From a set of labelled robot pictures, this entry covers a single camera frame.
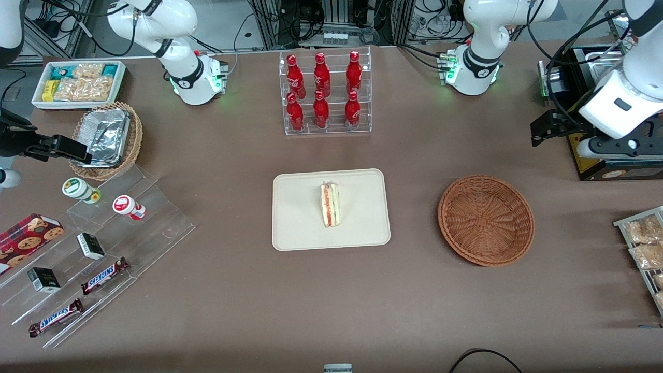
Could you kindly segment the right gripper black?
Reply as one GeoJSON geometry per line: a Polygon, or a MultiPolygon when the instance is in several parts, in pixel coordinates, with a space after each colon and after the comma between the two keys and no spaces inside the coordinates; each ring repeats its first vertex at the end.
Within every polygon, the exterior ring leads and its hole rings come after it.
{"type": "Polygon", "coordinates": [[[92,162],[92,154],[80,142],[62,135],[38,135],[31,123],[7,109],[2,110],[1,156],[21,155],[48,162],[51,158],[65,158],[82,164],[92,162]]]}

